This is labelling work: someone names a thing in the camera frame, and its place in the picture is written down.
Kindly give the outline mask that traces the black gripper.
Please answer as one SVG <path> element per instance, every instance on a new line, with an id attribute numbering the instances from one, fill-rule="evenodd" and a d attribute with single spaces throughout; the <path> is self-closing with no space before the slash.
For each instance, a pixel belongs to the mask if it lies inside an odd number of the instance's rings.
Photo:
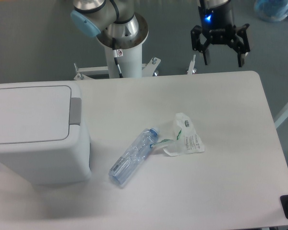
<path id="1" fill-rule="evenodd" d="M 233 7 L 230 0 L 200 0 L 198 10 L 201 26 L 191 29 L 192 50 L 203 55 L 205 65 L 210 63 L 208 47 L 212 45 L 228 45 L 237 53 L 238 66 L 242 67 L 245 57 L 251 50 L 247 30 L 248 23 L 237 27 L 234 25 Z M 201 34 L 206 38 L 201 43 Z"/>

